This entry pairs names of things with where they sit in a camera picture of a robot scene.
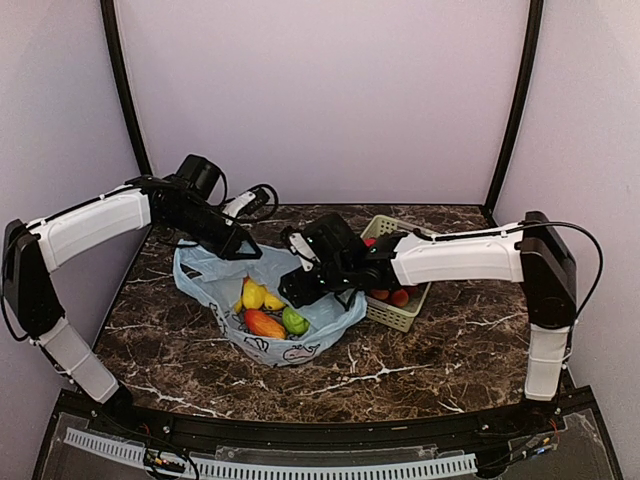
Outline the light blue printed plastic bag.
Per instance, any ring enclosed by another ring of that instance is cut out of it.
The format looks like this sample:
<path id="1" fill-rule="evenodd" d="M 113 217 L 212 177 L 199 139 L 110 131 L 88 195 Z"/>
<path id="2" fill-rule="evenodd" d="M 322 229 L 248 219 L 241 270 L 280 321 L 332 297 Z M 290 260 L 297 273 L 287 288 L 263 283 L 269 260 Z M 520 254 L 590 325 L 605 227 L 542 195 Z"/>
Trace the light blue printed plastic bag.
<path id="1" fill-rule="evenodd" d="M 182 240 L 173 260 L 177 288 L 211 309 L 222 335 L 256 362 L 271 367 L 309 362 L 366 316 L 364 294 L 353 291 L 293 307 L 276 290 L 300 261 L 285 249 L 260 249 L 257 260 L 223 260 Z"/>

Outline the yellow lemon fruit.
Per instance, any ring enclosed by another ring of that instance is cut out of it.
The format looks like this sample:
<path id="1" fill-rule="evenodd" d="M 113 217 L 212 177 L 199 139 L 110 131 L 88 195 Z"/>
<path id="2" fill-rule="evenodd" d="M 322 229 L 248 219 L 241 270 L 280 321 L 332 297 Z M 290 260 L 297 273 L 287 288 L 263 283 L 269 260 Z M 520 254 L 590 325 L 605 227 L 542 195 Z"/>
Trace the yellow lemon fruit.
<path id="1" fill-rule="evenodd" d="M 265 302 L 267 290 L 263 285 L 257 284 L 250 277 L 246 277 L 243 283 L 241 301 L 245 309 L 260 310 Z"/>

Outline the light green round fruit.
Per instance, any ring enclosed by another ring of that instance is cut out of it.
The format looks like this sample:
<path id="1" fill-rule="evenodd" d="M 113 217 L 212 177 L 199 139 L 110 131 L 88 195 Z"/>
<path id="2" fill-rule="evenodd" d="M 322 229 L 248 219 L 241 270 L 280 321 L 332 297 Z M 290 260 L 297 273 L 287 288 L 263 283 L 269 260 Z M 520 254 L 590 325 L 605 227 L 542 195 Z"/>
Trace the light green round fruit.
<path id="1" fill-rule="evenodd" d="M 295 336 L 304 335 L 310 328 L 310 322 L 291 307 L 282 311 L 282 323 L 285 330 Z"/>

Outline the orange red mango fruit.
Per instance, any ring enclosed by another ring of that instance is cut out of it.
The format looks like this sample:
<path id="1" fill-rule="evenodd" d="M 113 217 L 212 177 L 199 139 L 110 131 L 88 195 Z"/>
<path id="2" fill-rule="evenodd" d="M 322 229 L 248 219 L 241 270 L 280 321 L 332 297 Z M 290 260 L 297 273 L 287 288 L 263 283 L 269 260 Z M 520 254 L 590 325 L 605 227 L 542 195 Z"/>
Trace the orange red mango fruit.
<path id="1" fill-rule="evenodd" d="M 254 335 L 280 340 L 287 338 L 286 329 L 277 320 L 261 310 L 247 309 L 244 312 L 244 322 Z"/>

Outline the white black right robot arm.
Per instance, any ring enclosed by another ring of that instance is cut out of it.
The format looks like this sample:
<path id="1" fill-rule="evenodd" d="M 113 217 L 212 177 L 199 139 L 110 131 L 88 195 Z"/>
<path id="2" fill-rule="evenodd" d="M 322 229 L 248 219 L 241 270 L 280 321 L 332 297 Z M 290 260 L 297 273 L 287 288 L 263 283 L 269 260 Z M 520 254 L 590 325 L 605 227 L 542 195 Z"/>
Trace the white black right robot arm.
<path id="1" fill-rule="evenodd" d="M 525 400 L 511 410 L 510 424 L 517 432 L 530 434 L 549 416 L 547 402 L 558 395 L 573 331 L 593 295 L 578 296 L 577 262 L 558 233 L 561 228 L 598 242 L 579 225 L 529 211 L 519 222 L 493 228 L 449 234 L 415 228 L 385 233 L 367 244 L 340 215 L 328 214 L 303 229 L 282 231 L 283 244 L 300 265 L 281 277 L 278 291 L 300 308 L 326 295 L 393 293 L 435 282 L 519 285 L 526 300 L 530 341 Z"/>

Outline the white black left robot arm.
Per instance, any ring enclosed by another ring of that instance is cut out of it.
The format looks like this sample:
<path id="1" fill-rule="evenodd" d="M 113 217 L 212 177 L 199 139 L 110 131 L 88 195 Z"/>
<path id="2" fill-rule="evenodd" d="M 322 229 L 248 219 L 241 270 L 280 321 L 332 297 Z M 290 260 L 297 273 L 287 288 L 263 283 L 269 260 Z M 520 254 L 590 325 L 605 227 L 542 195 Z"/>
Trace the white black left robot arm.
<path id="1" fill-rule="evenodd" d="M 247 231 L 271 202 L 253 186 L 217 205 L 207 188 L 179 175 L 141 176 L 77 206 L 36 220 L 12 221 L 2 251 L 2 309 L 15 315 L 22 334 L 87 397 L 103 405 L 101 417 L 120 436 L 141 427 L 127 387 L 98 358 L 66 308 L 70 286 L 60 286 L 68 264 L 88 265 L 85 254 L 111 240 L 155 225 L 180 232 L 182 247 L 199 247 L 224 260 L 257 259 L 262 251 Z"/>

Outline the bunch of small peaches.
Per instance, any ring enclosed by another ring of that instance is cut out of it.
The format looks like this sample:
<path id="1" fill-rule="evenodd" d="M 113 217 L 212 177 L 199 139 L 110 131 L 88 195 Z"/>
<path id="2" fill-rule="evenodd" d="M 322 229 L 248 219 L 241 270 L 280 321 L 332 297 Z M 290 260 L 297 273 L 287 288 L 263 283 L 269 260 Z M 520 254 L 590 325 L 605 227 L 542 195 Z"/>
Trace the bunch of small peaches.
<path id="1" fill-rule="evenodd" d="M 404 308 L 418 292 L 417 286 L 407 286 L 393 291 L 373 289 L 369 292 L 369 296 L 394 307 Z"/>

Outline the pale green perforated basket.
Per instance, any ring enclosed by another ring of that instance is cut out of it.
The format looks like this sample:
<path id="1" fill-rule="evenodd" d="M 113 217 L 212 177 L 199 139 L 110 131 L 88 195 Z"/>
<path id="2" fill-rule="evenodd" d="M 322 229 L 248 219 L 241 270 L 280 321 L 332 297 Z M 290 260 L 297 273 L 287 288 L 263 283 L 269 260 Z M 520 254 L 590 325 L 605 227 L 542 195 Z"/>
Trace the pale green perforated basket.
<path id="1" fill-rule="evenodd" d="M 417 225 L 403 220 L 376 215 L 361 233 L 361 237 L 368 246 L 372 246 L 374 239 L 385 234 L 396 231 L 411 233 L 418 228 Z M 429 233 L 429 230 L 423 227 L 419 229 Z M 408 333 L 423 307 L 429 290 L 429 283 L 400 287 L 394 291 L 374 290 L 372 295 L 366 296 L 367 317 L 387 327 Z"/>

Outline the black left corner frame post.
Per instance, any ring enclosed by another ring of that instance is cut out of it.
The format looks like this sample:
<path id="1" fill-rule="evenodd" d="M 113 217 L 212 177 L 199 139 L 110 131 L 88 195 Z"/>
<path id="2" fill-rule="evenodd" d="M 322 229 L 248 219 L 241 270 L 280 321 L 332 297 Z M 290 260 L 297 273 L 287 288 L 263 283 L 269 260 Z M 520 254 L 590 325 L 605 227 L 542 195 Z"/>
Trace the black left corner frame post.
<path id="1" fill-rule="evenodd" d="M 104 36 L 129 142 L 141 175 L 152 173 L 127 75 L 114 0 L 100 0 Z"/>

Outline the black corner frame post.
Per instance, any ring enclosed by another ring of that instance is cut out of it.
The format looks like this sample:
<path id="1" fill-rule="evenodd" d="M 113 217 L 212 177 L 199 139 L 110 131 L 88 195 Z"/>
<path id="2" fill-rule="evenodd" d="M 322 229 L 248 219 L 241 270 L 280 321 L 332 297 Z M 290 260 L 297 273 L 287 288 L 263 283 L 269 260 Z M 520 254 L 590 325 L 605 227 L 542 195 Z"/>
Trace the black corner frame post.
<path id="1" fill-rule="evenodd" d="M 129 142 L 141 175 L 152 173 L 127 75 L 114 0 L 100 0 L 104 36 Z"/>
<path id="2" fill-rule="evenodd" d="M 495 223 L 494 213 L 505 185 L 508 169 L 512 160 L 516 140 L 524 115 L 536 59 L 543 11 L 543 0 L 531 0 L 529 2 L 522 54 L 519 62 L 513 98 L 495 168 L 489 184 L 489 189 L 481 207 L 485 219 L 492 224 Z"/>

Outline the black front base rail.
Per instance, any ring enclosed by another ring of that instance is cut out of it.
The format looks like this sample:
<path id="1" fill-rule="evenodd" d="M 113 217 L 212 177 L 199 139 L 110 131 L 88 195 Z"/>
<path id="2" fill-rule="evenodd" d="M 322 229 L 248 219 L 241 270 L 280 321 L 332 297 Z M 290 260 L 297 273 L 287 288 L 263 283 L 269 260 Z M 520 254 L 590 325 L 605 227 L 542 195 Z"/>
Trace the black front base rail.
<path id="1" fill-rule="evenodd" d="M 261 422 L 190 415 L 127 404 L 107 409 L 73 391 L 59 395 L 37 456 L 36 479 L 161 479 L 64 443 L 67 428 L 140 442 L 187 459 L 260 452 L 379 452 L 387 462 L 476 456 L 457 479 L 619 479 L 611 438 L 589 387 L 548 403 L 522 401 L 457 415 L 380 422 Z"/>

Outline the black right corner frame post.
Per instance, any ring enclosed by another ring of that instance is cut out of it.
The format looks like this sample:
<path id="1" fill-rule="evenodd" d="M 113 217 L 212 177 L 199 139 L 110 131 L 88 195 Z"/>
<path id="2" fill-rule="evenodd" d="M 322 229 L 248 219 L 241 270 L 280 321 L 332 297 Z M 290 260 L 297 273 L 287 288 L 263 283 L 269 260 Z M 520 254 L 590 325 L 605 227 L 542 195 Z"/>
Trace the black right corner frame post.
<path id="1" fill-rule="evenodd" d="M 505 185 L 508 169 L 512 160 L 516 140 L 524 115 L 536 59 L 543 11 L 543 0 L 531 0 L 529 2 L 522 54 L 519 62 L 513 98 L 495 168 L 489 184 L 489 189 L 481 207 L 485 219 L 492 224 L 495 223 L 494 213 Z"/>

